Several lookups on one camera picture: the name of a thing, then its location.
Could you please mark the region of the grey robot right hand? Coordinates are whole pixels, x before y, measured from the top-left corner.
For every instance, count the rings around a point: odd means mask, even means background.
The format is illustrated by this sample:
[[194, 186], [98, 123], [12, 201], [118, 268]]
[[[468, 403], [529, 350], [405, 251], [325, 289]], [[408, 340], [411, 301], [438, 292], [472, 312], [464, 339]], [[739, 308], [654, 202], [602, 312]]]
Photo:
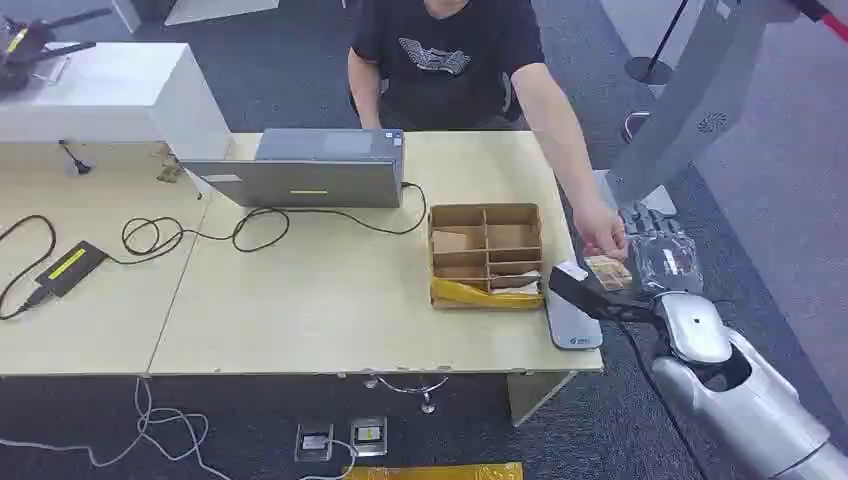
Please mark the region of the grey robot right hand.
[[642, 297], [669, 291], [700, 295], [704, 278], [696, 244], [674, 215], [637, 202], [620, 211], [628, 239], [626, 266]]

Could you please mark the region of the person's left hand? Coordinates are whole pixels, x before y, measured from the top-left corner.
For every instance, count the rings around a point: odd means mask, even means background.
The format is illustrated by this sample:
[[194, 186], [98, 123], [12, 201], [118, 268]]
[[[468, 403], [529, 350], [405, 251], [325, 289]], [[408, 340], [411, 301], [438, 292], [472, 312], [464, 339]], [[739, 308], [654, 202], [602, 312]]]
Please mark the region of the person's left hand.
[[606, 256], [624, 262], [628, 239], [619, 214], [603, 200], [572, 208], [573, 222], [583, 242], [585, 256]]

